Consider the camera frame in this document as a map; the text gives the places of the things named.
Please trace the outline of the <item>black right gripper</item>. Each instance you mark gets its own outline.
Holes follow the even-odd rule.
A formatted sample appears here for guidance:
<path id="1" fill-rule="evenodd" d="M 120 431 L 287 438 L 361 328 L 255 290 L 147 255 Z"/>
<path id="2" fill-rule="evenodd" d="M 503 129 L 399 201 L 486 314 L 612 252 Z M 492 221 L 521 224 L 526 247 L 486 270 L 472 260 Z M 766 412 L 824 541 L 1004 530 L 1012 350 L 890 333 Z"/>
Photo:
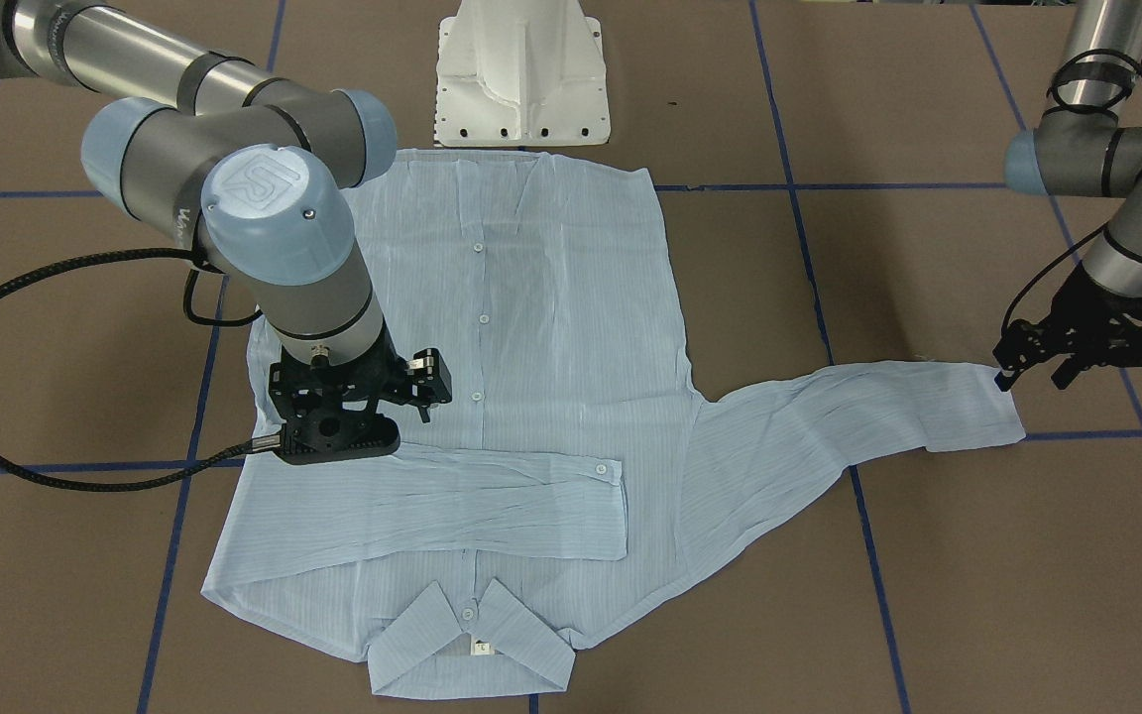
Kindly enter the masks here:
<path id="1" fill-rule="evenodd" d="M 299 361 L 283 348 L 273 363 L 268 393 L 278 415 L 307 419 L 341 414 L 348 402 L 380 398 L 399 377 L 399 353 L 391 343 L 376 343 L 353 360 L 345 361 L 341 348 L 312 345 Z M 431 411 L 453 402 L 452 375 L 439 348 L 416 352 L 404 366 L 407 403 L 416 407 L 418 419 L 431 424 Z"/>

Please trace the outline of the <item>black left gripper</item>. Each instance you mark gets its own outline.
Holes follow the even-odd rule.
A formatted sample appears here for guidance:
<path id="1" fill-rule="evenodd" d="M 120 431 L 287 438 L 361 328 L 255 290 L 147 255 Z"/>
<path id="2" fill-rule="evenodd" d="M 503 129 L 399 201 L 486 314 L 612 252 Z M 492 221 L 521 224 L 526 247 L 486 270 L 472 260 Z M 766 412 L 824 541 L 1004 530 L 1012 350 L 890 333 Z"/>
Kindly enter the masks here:
<path id="1" fill-rule="evenodd" d="M 1142 369 L 1142 297 L 1121 297 L 1075 268 L 1039 322 L 1011 322 L 1002 330 L 992 356 L 995 385 L 1011 392 L 1021 375 L 1055 356 L 1065 356 L 1052 384 L 1068 390 L 1093 366 Z"/>

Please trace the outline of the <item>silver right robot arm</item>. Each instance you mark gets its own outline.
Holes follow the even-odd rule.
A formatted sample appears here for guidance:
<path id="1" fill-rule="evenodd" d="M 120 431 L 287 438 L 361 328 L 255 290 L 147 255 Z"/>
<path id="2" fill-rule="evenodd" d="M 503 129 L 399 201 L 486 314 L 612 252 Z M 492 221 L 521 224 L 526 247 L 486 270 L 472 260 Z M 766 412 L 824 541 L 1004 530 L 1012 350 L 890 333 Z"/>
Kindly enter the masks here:
<path id="1" fill-rule="evenodd" d="M 87 179 L 254 295 L 283 350 L 274 382 L 305 398 L 283 416 L 450 401 L 435 348 L 394 348 L 344 196 L 396 157 L 375 95 L 313 90 L 100 1 L 0 1 L 0 78 L 29 77 L 108 96 Z"/>

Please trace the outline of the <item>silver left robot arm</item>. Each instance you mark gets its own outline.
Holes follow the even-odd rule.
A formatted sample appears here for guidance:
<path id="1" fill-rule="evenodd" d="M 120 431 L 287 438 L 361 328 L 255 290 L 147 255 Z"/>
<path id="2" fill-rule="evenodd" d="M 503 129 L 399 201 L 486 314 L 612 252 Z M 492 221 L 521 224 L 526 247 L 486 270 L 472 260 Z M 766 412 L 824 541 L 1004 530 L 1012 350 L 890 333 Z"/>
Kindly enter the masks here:
<path id="1" fill-rule="evenodd" d="M 1080 1 L 1042 122 L 1010 142 L 1010 188 L 1120 200 L 1037 322 L 1003 316 L 996 385 L 1060 358 L 1065 390 L 1092 367 L 1142 369 L 1142 1 Z"/>

